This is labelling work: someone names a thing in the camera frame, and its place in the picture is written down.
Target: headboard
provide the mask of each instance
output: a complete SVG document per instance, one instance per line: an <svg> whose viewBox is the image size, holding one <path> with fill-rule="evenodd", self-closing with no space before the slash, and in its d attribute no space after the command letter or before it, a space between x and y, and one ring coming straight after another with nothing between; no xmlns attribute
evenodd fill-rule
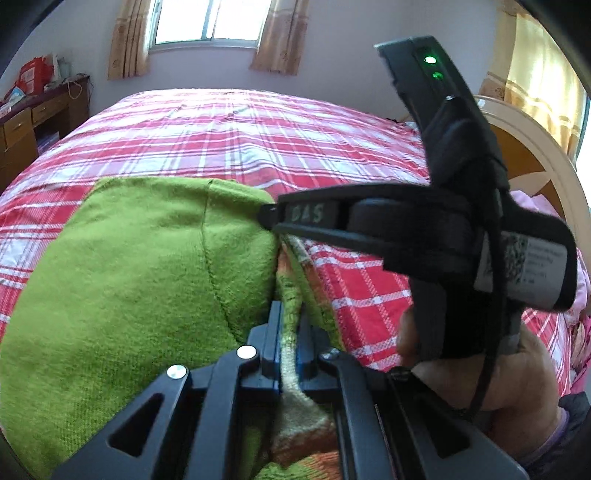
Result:
<svg viewBox="0 0 591 480"><path fill-rule="evenodd" d="M569 158L531 117L488 97L477 96L482 113L497 136L512 190L543 195L570 227L585 263L591 265L591 215Z"/></svg>

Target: wooden cabinet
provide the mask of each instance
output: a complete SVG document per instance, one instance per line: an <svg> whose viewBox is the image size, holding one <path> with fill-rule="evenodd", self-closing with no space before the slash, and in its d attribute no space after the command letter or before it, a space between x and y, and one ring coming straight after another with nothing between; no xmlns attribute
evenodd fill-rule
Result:
<svg viewBox="0 0 591 480"><path fill-rule="evenodd" d="M37 159L35 132L30 129L11 148L0 153L0 191L12 183L19 174Z"/></svg>
<svg viewBox="0 0 591 480"><path fill-rule="evenodd" d="M33 130L31 125L31 109L25 108L4 124L4 138L6 148L11 148L22 137Z"/></svg>
<svg viewBox="0 0 591 480"><path fill-rule="evenodd" d="M88 77L28 98L0 118L0 193L37 157L37 138L59 132L60 139L88 120Z"/></svg>
<svg viewBox="0 0 591 480"><path fill-rule="evenodd" d="M62 93L60 96L52 98L33 109L33 126L41 125L45 120L51 118L56 113L68 108L68 94Z"/></svg>
<svg viewBox="0 0 591 480"><path fill-rule="evenodd" d="M88 97L88 82L70 85L68 113L71 130L75 130L88 120L90 116L88 113Z"/></svg>

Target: black handheld device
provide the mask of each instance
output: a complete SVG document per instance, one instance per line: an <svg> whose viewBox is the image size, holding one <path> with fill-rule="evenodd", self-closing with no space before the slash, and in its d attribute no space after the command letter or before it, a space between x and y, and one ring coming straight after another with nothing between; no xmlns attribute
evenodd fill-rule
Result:
<svg viewBox="0 0 591 480"><path fill-rule="evenodd" d="M429 186L339 186L291 193L259 221L384 259L410 278L422 360L485 354L479 410L496 357L518 348L525 306L566 310L576 290L576 247L560 219L519 207L486 119L433 37L376 46L418 123Z"/></svg>

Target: curtain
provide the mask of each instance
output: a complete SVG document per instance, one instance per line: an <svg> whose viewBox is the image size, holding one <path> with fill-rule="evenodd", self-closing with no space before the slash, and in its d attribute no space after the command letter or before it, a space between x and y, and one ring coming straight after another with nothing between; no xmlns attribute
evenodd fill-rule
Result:
<svg viewBox="0 0 591 480"><path fill-rule="evenodd" d="M544 27L513 0L499 12L494 58L480 94L504 100L534 118L574 162L586 93Z"/></svg>
<svg viewBox="0 0 591 480"><path fill-rule="evenodd" d="M153 9L154 0L123 0L111 40L109 80L148 73Z"/></svg>
<svg viewBox="0 0 591 480"><path fill-rule="evenodd" d="M253 70L297 75L308 27L309 0L272 0Z"/></svg>

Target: red plaid bedspread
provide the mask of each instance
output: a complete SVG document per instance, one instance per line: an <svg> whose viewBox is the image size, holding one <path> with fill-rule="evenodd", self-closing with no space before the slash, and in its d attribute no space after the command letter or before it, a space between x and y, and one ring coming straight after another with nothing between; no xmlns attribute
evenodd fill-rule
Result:
<svg viewBox="0 0 591 480"><path fill-rule="evenodd" d="M164 90L94 116L26 169L0 197L0 338L45 248L107 176L217 177L281 193L363 181L428 178L409 128L329 103L268 92ZM398 361L401 275L365 254L307 241L346 347L365 365ZM548 346L561 394L570 389L570 335L561 316L524 319Z"/></svg>

